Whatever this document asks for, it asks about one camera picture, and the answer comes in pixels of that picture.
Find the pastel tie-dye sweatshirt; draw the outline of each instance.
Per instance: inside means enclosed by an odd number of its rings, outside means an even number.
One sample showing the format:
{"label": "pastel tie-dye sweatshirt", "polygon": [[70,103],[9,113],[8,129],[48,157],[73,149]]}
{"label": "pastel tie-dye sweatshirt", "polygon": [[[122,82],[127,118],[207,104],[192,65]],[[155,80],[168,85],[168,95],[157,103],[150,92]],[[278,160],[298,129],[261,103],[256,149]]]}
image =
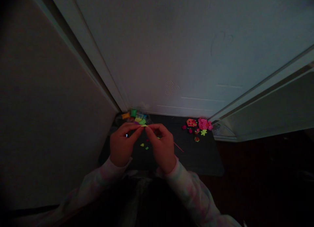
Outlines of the pastel tie-dye sweatshirt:
{"label": "pastel tie-dye sweatshirt", "polygon": [[[79,208],[91,203],[99,197],[104,189],[120,178],[130,162],[125,167],[115,166],[110,159],[98,169],[84,177],[83,183],[71,191],[60,206],[51,212],[38,217],[34,226],[49,226],[75,213]],[[177,194],[183,205],[191,213],[199,226],[241,226],[231,216],[221,215],[208,188],[197,174],[188,172],[177,158],[176,166],[170,174],[164,175],[157,169],[157,176],[163,177]]]}

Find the wooden floor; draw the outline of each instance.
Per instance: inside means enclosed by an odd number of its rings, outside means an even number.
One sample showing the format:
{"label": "wooden floor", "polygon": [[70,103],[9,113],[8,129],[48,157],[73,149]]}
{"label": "wooden floor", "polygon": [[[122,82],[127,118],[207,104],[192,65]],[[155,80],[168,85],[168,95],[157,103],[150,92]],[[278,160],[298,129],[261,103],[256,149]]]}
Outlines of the wooden floor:
{"label": "wooden floor", "polygon": [[200,176],[222,214],[247,226],[307,226],[314,213],[314,144],[303,131],[217,142],[223,177]]}

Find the gray wall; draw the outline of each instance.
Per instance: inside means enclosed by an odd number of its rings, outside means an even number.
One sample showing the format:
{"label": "gray wall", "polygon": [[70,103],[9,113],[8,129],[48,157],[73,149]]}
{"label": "gray wall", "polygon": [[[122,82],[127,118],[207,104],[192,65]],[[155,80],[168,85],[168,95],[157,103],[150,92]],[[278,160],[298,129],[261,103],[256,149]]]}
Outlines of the gray wall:
{"label": "gray wall", "polygon": [[222,121],[238,141],[314,127],[314,72],[296,79]]}
{"label": "gray wall", "polygon": [[1,179],[12,209],[58,204],[97,167],[116,109],[33,0],[5,18]]}

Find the right hand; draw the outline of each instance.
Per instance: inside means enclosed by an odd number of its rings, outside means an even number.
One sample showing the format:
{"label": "right hand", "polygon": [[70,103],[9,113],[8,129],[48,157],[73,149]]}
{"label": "right hand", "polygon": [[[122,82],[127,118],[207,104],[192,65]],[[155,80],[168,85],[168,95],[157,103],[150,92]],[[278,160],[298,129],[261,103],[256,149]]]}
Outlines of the right hand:
{"label": "right hand", "polygon": [[[153,154],[156,162],[165,174],[169,174],[176,166],[177,159],[174,155],[173,135],[163,124],[152,124],[145,127],[146,134],[153,145]],[[161,133],[157,138],[154,131]]]}

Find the door panel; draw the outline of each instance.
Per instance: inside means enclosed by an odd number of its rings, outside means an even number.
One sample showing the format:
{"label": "door panel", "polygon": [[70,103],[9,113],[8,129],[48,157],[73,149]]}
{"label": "door panel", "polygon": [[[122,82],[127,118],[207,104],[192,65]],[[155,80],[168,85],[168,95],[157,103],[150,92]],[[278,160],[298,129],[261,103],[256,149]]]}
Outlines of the door panel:
{"label": "door panel", "polygon": [[313,0],[75,0],[126,105],[210,117],[314,43]]}

